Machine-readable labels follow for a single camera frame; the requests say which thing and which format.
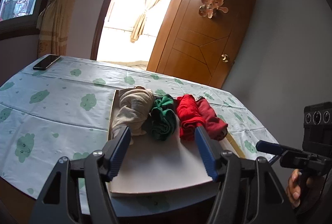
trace white wall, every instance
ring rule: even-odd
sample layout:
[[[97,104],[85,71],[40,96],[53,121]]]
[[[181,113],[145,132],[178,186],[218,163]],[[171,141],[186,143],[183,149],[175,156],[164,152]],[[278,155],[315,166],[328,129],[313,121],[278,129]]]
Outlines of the white wall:
[[[39,35],[0,40],[0,86],[37,59]]]
[[[67,41],[68,56],[90,59],[93,36],[103,1],[75,1]]]
[[[257,0],[223,90],[274,137],[301,148],[303,108],[332,101],[332,11],[326,0]],[[274,169],[286,185],[290,170]]]

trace curtain tieback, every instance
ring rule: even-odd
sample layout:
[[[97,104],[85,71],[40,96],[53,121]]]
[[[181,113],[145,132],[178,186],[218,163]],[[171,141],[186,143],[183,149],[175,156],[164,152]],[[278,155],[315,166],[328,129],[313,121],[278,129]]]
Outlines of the curtain tieback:
[[[43,18],[44,18],[44,14],[45,11],[47,10],[47,8],[49,7],[49,5],[53,2],[55,2],[56,0],[48,0],[46,7],[44,8],[44,10],[39,14],[38,19],[37,19],[37,29],[41,30],[42,28],[42,22],[43,22]]]

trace rolled beige cloth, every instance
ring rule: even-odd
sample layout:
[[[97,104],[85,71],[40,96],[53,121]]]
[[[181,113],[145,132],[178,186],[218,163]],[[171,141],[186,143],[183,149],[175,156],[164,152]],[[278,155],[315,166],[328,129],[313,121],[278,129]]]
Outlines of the rolled beige cloth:
[[[129,127],[132,136],[146,134],[142,130],[142,124],[147,119],[153,103],[154,95],[150,89],[137,86],[120,90],[120,110],[112,122],[114,137],[117,135],[117,130],[123,125]]]

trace gold door knob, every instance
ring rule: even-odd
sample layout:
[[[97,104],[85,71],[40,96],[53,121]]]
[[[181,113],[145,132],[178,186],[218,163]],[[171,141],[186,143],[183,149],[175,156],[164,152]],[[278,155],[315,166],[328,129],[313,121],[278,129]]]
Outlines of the gold door knob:
[[[229,56],[227,54],[222,54],[221,55],[221,60],[224,62],[224,63],[227,63],[229,61]]]

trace rolled red cloth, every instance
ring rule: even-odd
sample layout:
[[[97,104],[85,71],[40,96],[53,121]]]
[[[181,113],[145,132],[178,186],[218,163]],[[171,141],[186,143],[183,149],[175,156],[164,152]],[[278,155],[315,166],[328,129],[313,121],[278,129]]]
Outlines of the rolled red cloth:
[[[200,115],[192,95],[178,97],[177,115],[180,119],[180,139],[193,141],[194,131],[198,126],[205,127],[205,119]]]
[[[211,139],[221,141],[227,135],[228,124],[217,117],[215,110],[205,98],[196,101],[198,112],[205,119],[205,130]]]

